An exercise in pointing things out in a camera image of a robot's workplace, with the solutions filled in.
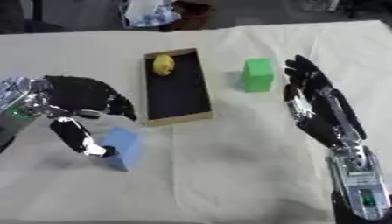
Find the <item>yellow ball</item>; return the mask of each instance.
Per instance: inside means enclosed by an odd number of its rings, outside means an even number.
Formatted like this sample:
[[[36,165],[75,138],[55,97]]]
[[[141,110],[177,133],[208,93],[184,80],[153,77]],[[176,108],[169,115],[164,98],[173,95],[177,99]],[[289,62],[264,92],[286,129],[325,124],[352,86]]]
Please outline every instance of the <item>yellow ball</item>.
[[[159,55],[154,59],[154,73],[158,75],[169,75],[174,70],[174,59],[166,54]]]

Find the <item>table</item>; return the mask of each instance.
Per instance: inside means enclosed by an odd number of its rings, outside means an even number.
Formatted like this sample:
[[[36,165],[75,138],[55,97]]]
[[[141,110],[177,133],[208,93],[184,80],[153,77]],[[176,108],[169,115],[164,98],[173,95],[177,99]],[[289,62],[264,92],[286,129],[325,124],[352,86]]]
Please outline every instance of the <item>table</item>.
[[[83,121],[97,139],[113,126],[141,134],[143,155],[129,172],[73,153],[39,119],[0,156],[0,219],[333,223],[326,151],[294,126],[282,102],[284,61],[302,54],[325,71],[357,112],[392,183],[391,38],[379,21],[0,36],[3,78],[96,78],[129,97],[139,115],[143,55],[197,47],[215,111],[213,120],[161,128],[115,116]],[[250,58],[271,59],[270,92],[239,89]]]

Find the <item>blue cube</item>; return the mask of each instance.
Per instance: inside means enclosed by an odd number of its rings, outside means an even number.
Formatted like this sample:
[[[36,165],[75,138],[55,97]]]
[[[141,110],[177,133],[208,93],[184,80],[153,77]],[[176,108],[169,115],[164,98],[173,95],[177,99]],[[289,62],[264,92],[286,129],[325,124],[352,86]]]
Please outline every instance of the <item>blue cube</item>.
[[[140,139],[137,133],[126,129],[113,128],[104,138],[101,146],[113,146],[118,154],[106,157],[108,165],[122,171],[128,171],[140,157]]]

